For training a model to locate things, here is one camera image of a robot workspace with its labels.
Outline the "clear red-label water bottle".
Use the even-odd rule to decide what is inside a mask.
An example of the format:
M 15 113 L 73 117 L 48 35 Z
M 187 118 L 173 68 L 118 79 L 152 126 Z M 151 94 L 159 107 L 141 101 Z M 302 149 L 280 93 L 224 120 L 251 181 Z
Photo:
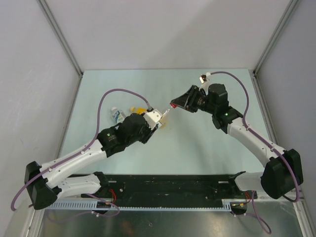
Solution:
M 166 127 L 168 125 L 168 121 L 169 121 L 169 111 L 170 109 L 166 109 L 163 113 L 162 113 L 162 117 L 158 122 L 158 127 L 163 129 L 164 127 Z

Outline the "blue-label clear drink bottle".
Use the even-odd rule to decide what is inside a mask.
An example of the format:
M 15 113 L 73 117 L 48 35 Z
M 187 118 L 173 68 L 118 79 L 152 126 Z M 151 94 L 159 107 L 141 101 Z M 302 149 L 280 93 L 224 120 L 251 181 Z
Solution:
M 112 118 L 115 121 L 115 123 L 121 123 L 125 119 L 125 114 L 122 110 L 119 110 L 116 107 L 111 108 Z

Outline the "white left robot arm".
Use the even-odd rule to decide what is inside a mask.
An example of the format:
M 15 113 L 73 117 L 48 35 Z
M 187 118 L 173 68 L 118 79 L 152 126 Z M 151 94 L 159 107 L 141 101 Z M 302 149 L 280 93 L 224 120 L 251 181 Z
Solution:
M 151 111 L 132 113 L 123 122 L 103 129 L 96 139 L 67 156 L 38 164 L 33 161 L 26 167 L 25 183 L 35 210 L 44 209 L 58 199 L 77 195 L 108 194 L 109 181 L 102 172 L 75 177 L 74 173 L 104 158 L 122 152 L 135 142 L 147 143 L 158 128 L 161 114 Z

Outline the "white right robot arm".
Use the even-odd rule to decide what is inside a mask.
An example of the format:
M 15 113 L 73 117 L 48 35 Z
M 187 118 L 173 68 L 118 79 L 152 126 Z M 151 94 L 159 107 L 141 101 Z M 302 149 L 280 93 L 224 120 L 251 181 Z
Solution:
M 228 185 L 231 197 L 239 198 L 245 191 L 260 191 L 278 199 L 295 190 L 294 202 L 298 201 L 299 185 L 303 183 L 299 153 L 294 149 L 287 151 L 252 129 L 245 116 L 229 105 L 224 85 L 211 84 L 207 92 L 193 85 L 185 94 L 171 100 L 170 104 L 191 113 L 201 110 L 211 114 L 217 129 L 238 140 L 262 164 L 263 172 L 243 171 L 236 174 L 234 182 Z

